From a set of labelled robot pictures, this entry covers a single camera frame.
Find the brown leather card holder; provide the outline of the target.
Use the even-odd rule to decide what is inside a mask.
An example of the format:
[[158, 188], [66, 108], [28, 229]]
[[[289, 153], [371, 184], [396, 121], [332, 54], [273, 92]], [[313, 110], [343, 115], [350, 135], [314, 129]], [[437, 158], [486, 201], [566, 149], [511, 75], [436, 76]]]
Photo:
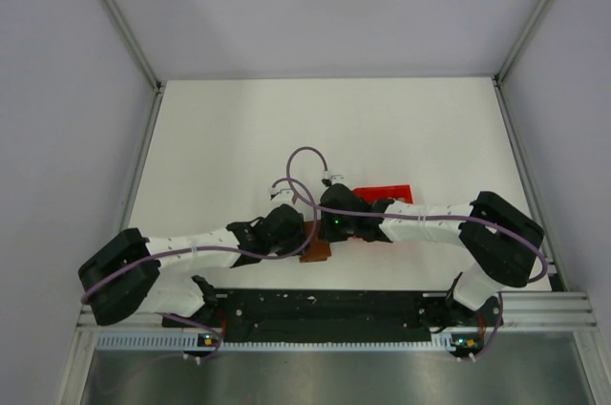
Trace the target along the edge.
[[313, 221], [304, 223], [305, 235], [311, 237], [307, 248], [300, 255], [301, 263], [319, 263], [324, 262], [331, 257], [331, 247], [326, 241], [319, 238], [320, 225], [314, 224]]

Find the red plastic bin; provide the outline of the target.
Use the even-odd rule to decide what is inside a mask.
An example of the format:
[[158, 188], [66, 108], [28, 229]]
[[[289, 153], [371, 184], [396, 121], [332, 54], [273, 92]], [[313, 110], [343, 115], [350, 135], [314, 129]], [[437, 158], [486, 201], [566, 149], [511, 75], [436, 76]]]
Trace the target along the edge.
[[367, 203], [392, 199], [402, 203], [413, 203], [411, 186], [409, 184], [365, 186], [352, 189], [352, 193]]

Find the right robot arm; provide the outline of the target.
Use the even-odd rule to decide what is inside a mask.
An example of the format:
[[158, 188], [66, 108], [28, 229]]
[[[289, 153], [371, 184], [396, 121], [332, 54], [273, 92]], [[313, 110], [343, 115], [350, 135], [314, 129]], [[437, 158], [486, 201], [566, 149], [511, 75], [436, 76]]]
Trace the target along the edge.
[[341, 183], [322, 195], [319, 238], [338, 243], [421, 241], [463, 247], [474, 263], [454, 280], [445, 302], [448, 317], [470, 323], [504, 288], [529, 284], [543, 228], [494, 192], [466, 204], [417, 205], [393, 198], [367, 202]]

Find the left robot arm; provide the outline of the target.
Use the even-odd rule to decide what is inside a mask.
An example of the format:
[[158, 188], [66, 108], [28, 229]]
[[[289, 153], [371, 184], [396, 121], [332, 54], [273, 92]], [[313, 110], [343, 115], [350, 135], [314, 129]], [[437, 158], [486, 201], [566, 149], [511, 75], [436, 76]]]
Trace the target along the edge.
[[204, 271], [300, 255], [312, 236], [303, 214], [286, 203], [264, 217], [195, 235], [151, 237], [127, 228], [78, 270], [82, 302], [101, 327], [153, 313], [206, 325], [217, 304]]

